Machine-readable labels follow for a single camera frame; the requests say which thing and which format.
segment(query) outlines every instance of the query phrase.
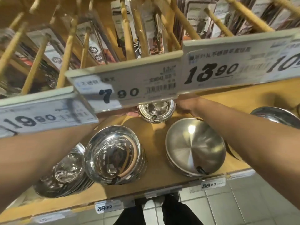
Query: metal surface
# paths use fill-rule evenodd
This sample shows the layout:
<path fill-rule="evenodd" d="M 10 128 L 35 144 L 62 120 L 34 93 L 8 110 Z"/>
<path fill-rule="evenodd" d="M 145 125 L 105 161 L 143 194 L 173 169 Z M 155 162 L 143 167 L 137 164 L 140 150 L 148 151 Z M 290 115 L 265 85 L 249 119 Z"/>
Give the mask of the metal surface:
<path fill-rule="evenodd" d="M 40 178 L 33 186 L 35 192 L 43 197 L 56 198 L 89 188 L 93 181 L 85 173 L 84 151 L 83 145 L 77 144 L 47 175 Z"/>
<path fill-rule="evenodd" d="M 147 166 L 147 157 L 131 129 L 114 125 L 92 137 L 84 163 L 92 180 L 107 185 L 124 184 L 137 180 Z"/>
<path fill-rule="evenodd" d="M 262 106 L 253 110 L 250 114 L 300 129 L 300 119 L 285 109 L 272 106 Z"/>
<path fill-rule="evenodd" d="M 216 172 L 226 156 L 223 138 L 207 123 L 193 117 L 181 119 L 169 128 L 166 149 L 172 166 L 187 176 Z"/>
<path fill-rule="evenodd" d="M 147 122 L 162 123 L 174 113 L 176 104 L 173 100 L 157 101 L 138 106 L 139 113 Z"/>

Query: store shelf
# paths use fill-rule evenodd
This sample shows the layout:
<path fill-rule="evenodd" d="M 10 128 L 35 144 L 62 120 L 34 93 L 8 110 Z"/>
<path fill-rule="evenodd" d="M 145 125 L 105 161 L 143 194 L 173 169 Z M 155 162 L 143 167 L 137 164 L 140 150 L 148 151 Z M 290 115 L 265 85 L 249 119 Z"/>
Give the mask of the store shelf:
<path fill-rule="evenodd" d="M 277 106 L 294 112 L 294 108 L 300 103 L 298 96 L 300 94 L 299 85 L 300 78 L 296 78 L 262 85 L 232 88 L 231 90 L 204 91 L 199 94 L 204 98 L 220 102 L 246 113 L 250 113 L 253 109 L 260 106 Z M 29 204 L 5 210 L 0 214 L 0 223 L 10 221 L 19 221 L 23 224 L 29 223 L 30 218 L 34 215 L 42 215 L 68 208 L 72 209 L 73 213 L 77 213 L 94 208 L 94 202 L 125 196 L 139 197 L 151 190 L 186 185 L 196 180 L 195 178 L 185 177 L 173 170 L 165 156 L 164 142 L 168 128 L 172 123 L 186 116 L 174 114 L 169 121 L 162 124 L 150 124 L 141 117 L 122 116 L 108 118 L 98 129 L 109 125 L 122 124 L 131 128 L 137 134 L 144 147 L 148 157 L 148 167 L 140 180 L 126 185 L 102 186 L 95 183 L 91 188 L 80 194 L 56 199 L 37 199 Z M 86 145 L 92 135 L 93 133 L 86 137 L 82 143 Z M 227 153 L 223 166 L 208 177 L 248 168 L 249 165 L 245 162 L 239 161 Z"/>

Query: black pants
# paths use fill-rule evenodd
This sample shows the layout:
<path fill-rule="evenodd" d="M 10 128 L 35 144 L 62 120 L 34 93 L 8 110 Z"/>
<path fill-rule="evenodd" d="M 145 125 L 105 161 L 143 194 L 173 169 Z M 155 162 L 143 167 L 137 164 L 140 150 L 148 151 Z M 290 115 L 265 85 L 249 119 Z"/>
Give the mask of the black pants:
<path fill-rule="evenodd" d="M 178 202 L 174 196 L 166 195 L 162 205 L 165 225 L 203 225 L 190 208 Z M 114 225 L 146 225 L 143 208 L 137 205 L 126 208 Z"/>

